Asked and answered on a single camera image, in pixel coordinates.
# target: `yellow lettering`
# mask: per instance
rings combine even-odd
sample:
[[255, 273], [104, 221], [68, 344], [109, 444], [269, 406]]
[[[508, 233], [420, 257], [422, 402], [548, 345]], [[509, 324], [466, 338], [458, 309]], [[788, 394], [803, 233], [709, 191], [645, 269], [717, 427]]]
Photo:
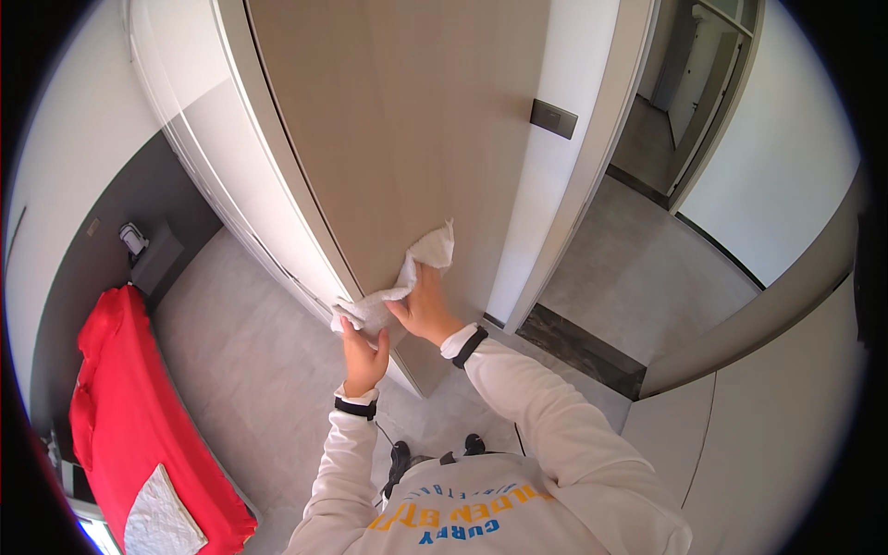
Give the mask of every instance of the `yellow lettering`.
[[536, 494], [534, 489], [532, 487], [530, 487], [530, 484], [525, 484], [524, 486], [521, 486], [521, 489], [523, 489], [524, 493], [527, 494], [527, 499], [531, 499], [533, 497], [538, 497], [538, 495]]
[[451, 520], [459, 520], [459, 517], [463, 517], [466, 522], [472, 522], [472, 511], [469, 510], [469, 505], [463, 505], [462, 509], [454, 509], [450, 513]]
[[520, 489], [513, 489], [513, 490], [510, 491], [509, 493], [510, 493], [510, 494], [515, 494], [515, 497], [516, 497], [519, 501], [521, 501], [522, 503], [526, 503], [526, 502], [527, 502], [527, 496], [525, 496], [525, 495], [524, 495], [524, 492], [521, 491]]
[[419, 512], [419, 526], [438, 527], [439, 513], [434, 509], [422, 509]]
[[372, 530], [373, 528], [377, 527], [377, 524], [379, 524], [379, 521], [382, 520], [384, 516], [385, 516], [385, 513], [382, 513], [381, 515], [379, 515], [376, 520], [374, 520], [373, 522], [370, 522], [370, 526], [368, 526], [367, 528]]
[[494, 510], [494, 514], [497, 514], [499, 511], [511, 509], [511, 501], [509, 501], [508, 497], [502, 496], [499, 499], [494, 499], [490, 507]]
[[415, 528], [416, 524], [413, 523], [413, 517], [415, 517], [415, 516], [416, 516], [416, 505], [411, 503], [410, 506], [407, 508], [407, 516], [404, 517], [403, 519], [399, 520], [398, 522], [402, 522], [411, 528]]
[[401, 503], [401, 504], [398, 506], [398, 510], [394, 513], [394, 516], [391, 517], [390, 519], [388, 519], [388, 520], [385, 522], [385, 524], [383, 524], [383, 526], [377, 528], [377, 530], [387, 530], [387, 529], [391, 528], [391, 527], [392, 527], [392, 523], [393, 523], [395, 520], [398, 519], [398, 517], [400, 516], [400, 512], [404, 510], [404, 505], [405, 505], [405, 503]]
[[488, 512], [488, 507], [479, 503], [477, 505], [472, 505], [472, 520], [481, 520], [481, 519], [489, 519], [490, 513]]

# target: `black marble threshold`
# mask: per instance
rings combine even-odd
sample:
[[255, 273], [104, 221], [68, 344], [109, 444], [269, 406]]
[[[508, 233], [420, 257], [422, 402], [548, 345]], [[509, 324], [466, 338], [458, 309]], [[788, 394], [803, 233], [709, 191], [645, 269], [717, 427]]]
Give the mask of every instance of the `black marble threshold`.
[[660, 208], [664, 210], [669, 209], [668, 196], [661, 193], [660, 191], [657, 191], [641, 179], [630, 174], [628, 171], [621, 170], [620, 168], [614, 166], [612, 163], [609, 163], [607, 165], [607, 169], [605, 170], [605, 175], [609, 175], [610, 177], [616, 179], [636, 193], [641, 194], [642, 196], [647, 198], [647, 200], [653, 202]]
[[516, 333], [586, 376], [638, 400], [647, 367], [537, 304]]

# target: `cleaning rag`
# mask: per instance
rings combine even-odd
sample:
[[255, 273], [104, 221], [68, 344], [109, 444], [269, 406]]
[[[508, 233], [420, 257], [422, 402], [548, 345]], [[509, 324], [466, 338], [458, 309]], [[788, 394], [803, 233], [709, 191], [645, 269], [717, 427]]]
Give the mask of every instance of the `cleaning rag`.
[[345, 299], [338, 299], [331, 308], [334, 318], [330, 323], [333, 331], [342, 332], [342, 323], [339, 316], [344, 316], [352, 323], [355, 329], [360, 329], [361, 334], [373, 344], [379, 330], [389, 329], [389, 337], [392, 344], [397, 344], [407, 331], [400, 325], [384, 301], [400, 301], [406, 297], [416, 286], [416, 264], [421, 262], [428, 266], [439, 268], [443, 275], [453, 264], [453, 219], [448, 219], [444, 227], [431, 231], [413, 243], [407, 249], [404, 256], [404, 265], [400, 268], [398, 281], [391, 289], [383, 289], [371, 295], [367, 295], [356, 303], [350, 303]]

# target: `white towel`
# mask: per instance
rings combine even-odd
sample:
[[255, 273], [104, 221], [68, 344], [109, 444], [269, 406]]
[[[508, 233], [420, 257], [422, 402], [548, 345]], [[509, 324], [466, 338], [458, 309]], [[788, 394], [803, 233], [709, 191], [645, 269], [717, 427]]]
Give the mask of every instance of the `white towel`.
[[362, 335], [376, 345], [377, 335], [382, 328], [389, 329], [392, 345], [404, 338], [407, 331], [400, 325], [383, 301], [400, 301], [416, 286], [416, 262], [439, 268], [443, 275], [453, 264], [453, 219], [447, 220], [440, 227], [423, 235], [422, 239], [413, 243], [404, 256], [404, 265], [400, 268], [398, 281], [392, 289], [383, 289], [367, 295], [357, 303], [350, 303], [342, 298], [333, 305], [334, 318], [330, 323], [333, 331], [342, 332], [339, 316], [344, 316], [355, 329], [361, 329]]
[[194, 555], [207, 537], [158, 464], [136, 496], [123, 530], [126, 555]]

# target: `hand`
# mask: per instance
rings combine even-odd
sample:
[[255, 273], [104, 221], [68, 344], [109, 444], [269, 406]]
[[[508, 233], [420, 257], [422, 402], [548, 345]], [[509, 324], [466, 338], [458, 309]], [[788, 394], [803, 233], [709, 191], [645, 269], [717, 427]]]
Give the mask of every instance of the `hand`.
[[345, 396], [361, 397], [385, 376], [385, 369], [388, 368], [388, 330], [379, 330], [379, 349], [374, 351], [367, 340], [354, 330], [348, 318], [339, 316], [339, 321], [342, 323], [342, 346], [348, 368], [348, 378], [343, 384]]
[[464, 327], [444, 303], [438, 268], [416, 262], [416, 286], [405, 299], [406, 305], [385, 301], [385, 306], [407, 331], [441, 347], [444, 340]]

